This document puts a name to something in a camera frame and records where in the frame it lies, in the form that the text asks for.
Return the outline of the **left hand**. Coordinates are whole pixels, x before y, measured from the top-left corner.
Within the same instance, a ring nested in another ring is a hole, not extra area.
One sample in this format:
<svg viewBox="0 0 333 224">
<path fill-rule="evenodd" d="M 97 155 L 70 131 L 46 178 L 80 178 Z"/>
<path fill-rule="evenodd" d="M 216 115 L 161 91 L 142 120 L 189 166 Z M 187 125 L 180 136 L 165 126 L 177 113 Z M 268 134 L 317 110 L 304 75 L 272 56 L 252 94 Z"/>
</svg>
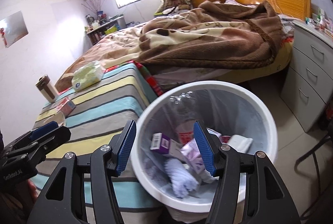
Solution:
<svg viewBox="0 0 333 224">
<path fill-rule="evenodd" d="M 32 200 L 36 201 L 37 198 L 38 198 L 38 195 L 39 195 L 38 190 L 36 188 L 36 185 L 30 179 L 27 180 L 26 182 L 27 182 L 27 185 L 28 185 L 28 188 L 29 188 L 29 193 L 30 193 L 30 196 L 31 196 Z"/>
</svg>

